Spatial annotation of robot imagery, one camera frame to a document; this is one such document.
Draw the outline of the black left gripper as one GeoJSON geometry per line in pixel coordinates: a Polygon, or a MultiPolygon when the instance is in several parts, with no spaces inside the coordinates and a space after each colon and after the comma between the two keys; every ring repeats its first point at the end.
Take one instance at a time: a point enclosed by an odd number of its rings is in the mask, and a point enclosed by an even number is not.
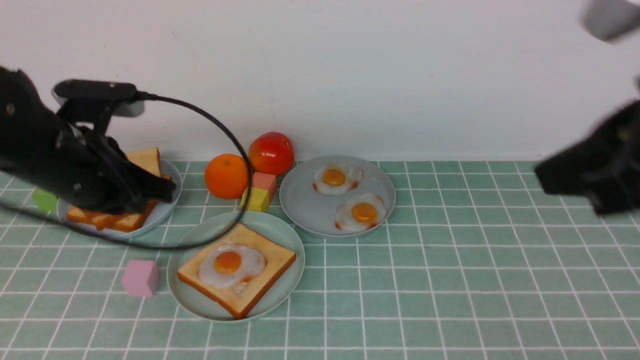
{"type": "Polygon", "coordinates": [[[48,108],[28,75],[1,68],[1,170],[84,210],[139,214],[171,203],[176,184],[130,162],[106,135],[112,116],[71,123],[48,108]]]}

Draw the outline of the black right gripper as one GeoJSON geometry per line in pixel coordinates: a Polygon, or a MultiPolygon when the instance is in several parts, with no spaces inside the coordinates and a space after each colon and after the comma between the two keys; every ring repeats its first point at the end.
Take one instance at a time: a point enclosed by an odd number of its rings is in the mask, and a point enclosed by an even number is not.
{"type": "Polygon", "coordinates": [[[640,101],[606,116],[586,137],[534,167],[542,191],[585,198],[599,217],[640,208],[640,101]]]}

